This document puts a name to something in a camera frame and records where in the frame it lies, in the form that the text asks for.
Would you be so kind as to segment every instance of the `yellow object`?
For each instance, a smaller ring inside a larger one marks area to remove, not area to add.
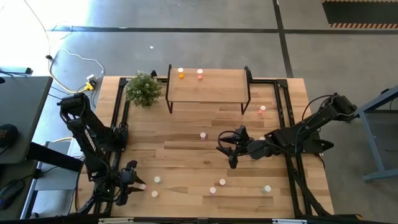
[[[86,87],[84,90],[94,90],[94,87],[90,82],[86,82]]]

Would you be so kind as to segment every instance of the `desk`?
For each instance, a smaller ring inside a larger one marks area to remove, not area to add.
[[[99,94],[96,114],[107,126],[111,124],[119,78],[104,77]],[[308,103],[304,81],[298,78],[287,80],[294,116],[298,120]],[[261,105],[267,109],[259,115]],[[147,182],[147,190],[132,193],[125,206],[114,205],[112,216],[294,217],[283,156],[258,161],[243,156],[239,158],[237,169],[229,169],[228,158],[216,150],[218,134],[234,130],[241,124],[255,139],[279,128],[273,86],[251,84],[251,104],[245,115],[234,104],[219,103],[176,104],[174,112],[169,114],[165,97],[161,96],[159,103],[149,109],[131,105],[127,122],[129,140],[122,153],[120,167],[132,159],[137,160],[136,170]],[[201,132],[207,133],[205,141],[200,139]],[[303,154],[303,164],[309,189],[324,208],[333,213],[322,162],[314,155]],[[163,180],[161,184],[154,182],[157,175]],[[226,179],[225,186],[218,185],[220,178]],[[272,187],[268,194],[261,192],[265,185]],[[212,186],[217,188],[214,195],[209,193]],[[80,176],[78,189],[78,202],[82,206],[93,191],[93,183],[88,182],[85,170]],[[159,197],[151,197],[153,190],[159,192]],[[298,195],[303,210],[301,192]]]
[[[204,69],[202,80],[198,79],[197,69],[177,68],[169,65],[169,84],[166,89],[166,103],[170,113],[173,103],[239,103],[244,114],[243,103],[250,103],[248,79],[250,70],[245,69]]]

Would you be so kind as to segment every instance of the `wooden table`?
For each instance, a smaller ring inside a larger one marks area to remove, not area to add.
[[[198,79],[199,74],[195,68],[184,68],[182,72],[178,72],[177,68],[171,68],[170,65],[169,70],[166,103],[170,113],[173,103],[196,102],[239,103],[244,114],[243,103],[248,105],[250,102],[246,69],[203,69],[200,74],[202,80]]]
[[[120,77],[104,77],[96,114],[109,126]],[[308,103],[303,79],[287,79],[296,121]],[[138,161],[137,173],[147,182],[145,192],[132,193],[125,206],[114,205],[112,216],[118,217],[219,217],[219,218],[288,218],[294,217],[284,156],[258,161],[249,156],[239,158],[238,168],[230,169],[228,158],[216,150],[216,139],[224,130],[243,124],[254,139],[279,128],[275,93],[272,85],[252,84],[251,104],[246,114],[231,104],[181,103],[169,114],[165,97],[149,109],[130,106],[129,141],[121,166]],[[266,106],[262,115],[259,107]],[[121,120],[121,106],[118,122]],[[200,133],[206,132],[205,141]],[[319,158],[303,154],[309,189],[333,213],[325,171]],[[161,184],[154,182],[160,176]],[[226,185],[218,181],[226,179]],[[270,185],[264,194],[261,187]],[[210,195],[210,187],[217,192]],[[83,170],[79,181],[79,204],[91,196],[93,183]],[[152,198],[156,190],[159,197]],[[302,194],[298,192],[303,210]]]

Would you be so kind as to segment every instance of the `small wooden shelf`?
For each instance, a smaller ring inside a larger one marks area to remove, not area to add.
[[[170,113],[173,103],[239,103],[244,114],[250,103],[250,70],[203,69],[203,79],[198,79],[197,68],[184,68],[180,79],[177,68],[169,65],[166,102]]]

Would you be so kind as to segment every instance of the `black floor line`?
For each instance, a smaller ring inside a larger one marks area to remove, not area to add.
[[[150,27],[88,27],[57,26],[47,31],[54,32],[197,32],[197,33],[243,33],[243,34],[276,34],[278,29],[247,28],[150,28]]]
[[[57,26],[48,32],[70,32],[71,26]],[[73,32],[208,32],[208,33],[242,33],[242,34],[276,34],[279,29],[245,29],[245,28],[146,28],[146,27],[87,27],[72,26]],[[397,29],[282,29],[285,34],[358,34],[358,35],[396,35]]]
[[[282,23],[282,16],[280,14],[278,0],[272,0],[272,2],[274,3],[276,24],[278,25],[280,47],[282,48],[282,56],[285,63],[286,77],[293,78],[292,64],[290,63],[289,51],[287,50],[286,36],[284,32],[284,25]]]

